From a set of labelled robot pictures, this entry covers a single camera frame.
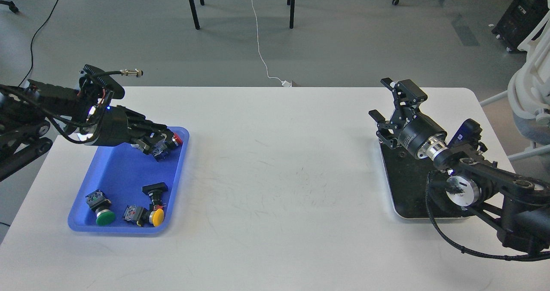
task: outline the robotic hand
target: robotic hand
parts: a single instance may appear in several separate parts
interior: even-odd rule
[[[53,142],[43,137],[50,124],[75,144],[128,143],[156,160],[182,144],[167,126],[126,107],[110,106],[112,99],[124,97],[124,89],[110,75],[140,77],[142,71],[104,72],[86,64],[81,74],[75,89],[33,80],[26,88],[0,85],[0,181],[51,148]],[[73,132],[79,140],[69,137]],[[22,144],[26,147],[18,150]]]
[[[479,257],[509,261],[550,258],[550,252],[541,252],[550,245],[550,184],[498,169],[496,162],[485,160],[483,153],[487,147],[480,142],[481,128],[471,119],[464,121],[446,144],[446,131],[419,109],[428,98],[426,93],[411,80],[395,83],[384,78],[381,82],[393,95],[395,111],[389,121],[377,110],[369,112],[377,122],[380,142],[391,149],[402,146],[416,159],[430,158],[439,171],[438,176],[446,179],[433,181],[434,174],[430,174],[426,183],[428,215],[440,235],[462,253]],[[452,242],[438,228],[428,206],[428,197],[432,196],[444,209],[442,202],[433,197],[436,189],[444,189],[452,206],[463,216],[476,215],[495,228],[504,247],[527,254],[494,256]],[[497,193],[504,197],[501,208],[485,203]]]

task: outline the silver coupling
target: silver coupling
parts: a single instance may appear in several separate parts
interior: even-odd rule
[[[137,68],[134,69],[134,70],[125,69],[125,70],[120,70],[120,74],[122,74],[123,76],[141,77],[141,76],[143,76],[143,71],[138,70]]]
[[[430,158],[432,161],[442,151],[446,150],[445,134],[436,134],[430,136],[416,153],[418,159]]]

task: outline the connector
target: connector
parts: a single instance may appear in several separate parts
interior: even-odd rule
[[[135,77],[141,77],[143,76],[143,71],[142,70],[138,70],[137,68],[135,70],[120,70],[120,73],[123,75],[123,76],[135,76]]]

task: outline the power cord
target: power cord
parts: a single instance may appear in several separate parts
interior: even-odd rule
[[[267,78],[269,78],[269,79],[272,79],[272,78],[273,79],[278,79],[281,82],[281,85],[283,87],[291,87],[290,82],[283,81],[279,77],[275,77],[275,76],[272,77],[272,76],[269,75],[269,69],[267,68],[267,64],[266,64],[265,60],[262,57],[262,53],[260,52],[260,27],[258,26],[258,15],[256,14],[256,9],[254,8],[254,0],[250,0],[250,3],[252,3],[252,10],[254,11],[254,17],[256,18],[256,40],[257,40],[257,43],[258,43],[258,54],[260,55],[260,59],[262,60],[263,65],[266,67]]]
[[[18,87],[21,87],[21,85],[23,84],[23,82],[25,82],[25,80],[27,79],[27,76],[29,76],[29,74],[31,74],[31,71],[33,71],[33,67],[34,67],[34,54],[33,54],[33,43],[34,43],[34,39],[36,37],[36,34],[38,34],[38,32],[40,31],[40,29],[42,29],[44,27],[44,25],[46,25],[46,23],[48,22],[48,20],[51,18],[52,14],[53,14],[53,11],[55,10],[55,7],[57,6],[57,3],[59,3],[59,0],[56,0],[55,1],[55,4],[53,5],[52,7],[52,11],[49,13],[48,15],[48,18],[46,18],[46,21],[40,26],[40,28],[38,28],[35,32],[35,34],[33,35],[33,38],[31,39],[31,67],[29,68],[29,71],[27,72],[27,74],[25,75],[25,77],[23,77],[23,79],[21,80],[21,82],[19,83]]]

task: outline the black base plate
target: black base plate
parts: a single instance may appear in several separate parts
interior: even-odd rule
[[[391,200],[395,212],[403,218],[428,218],[425,204],[426,178],[435,170],[430,159],[416,160],[405,148],[391,150],[380,144]],[[461,218],[443,212],[432,200],[430,209],[436,218]]]

